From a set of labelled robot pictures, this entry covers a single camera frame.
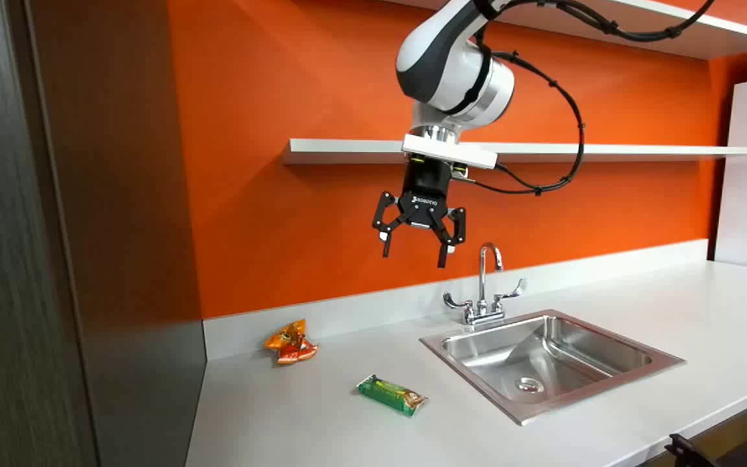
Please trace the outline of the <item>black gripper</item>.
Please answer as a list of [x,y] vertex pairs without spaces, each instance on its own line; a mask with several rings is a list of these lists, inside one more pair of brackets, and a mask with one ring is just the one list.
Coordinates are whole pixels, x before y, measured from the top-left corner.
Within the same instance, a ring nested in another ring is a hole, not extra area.
[[381,191],[372,226],[381,242],[381,256],[393,251],[395,229],[408,221],[416,229],[437,229],[441,242],[438,264],[446,264],[458,246],[467,238],[467,209],[446,208],[453,166],[438,157],[410,156],[401,195],[401,216],[388,221],[388,209],[398,205],[393,191]]

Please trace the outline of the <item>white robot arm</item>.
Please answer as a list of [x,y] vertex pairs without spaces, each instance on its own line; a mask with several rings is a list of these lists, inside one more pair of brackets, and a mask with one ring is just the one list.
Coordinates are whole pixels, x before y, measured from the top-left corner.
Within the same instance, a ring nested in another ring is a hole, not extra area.
[[375,229],[385,246],[401,226],[432,229],[438,238],[438,264],[467,236],[467,209],[450,208],[450,181],[469,168],[494,168],[499,153],[465,146],[462,131],[499,122],[513,95],[517,77],[478,33],[511,0],[450,0],[401,47],[398,82],[416,102],[416,125],[403,138],[408,170],[403,191],[385,191]]

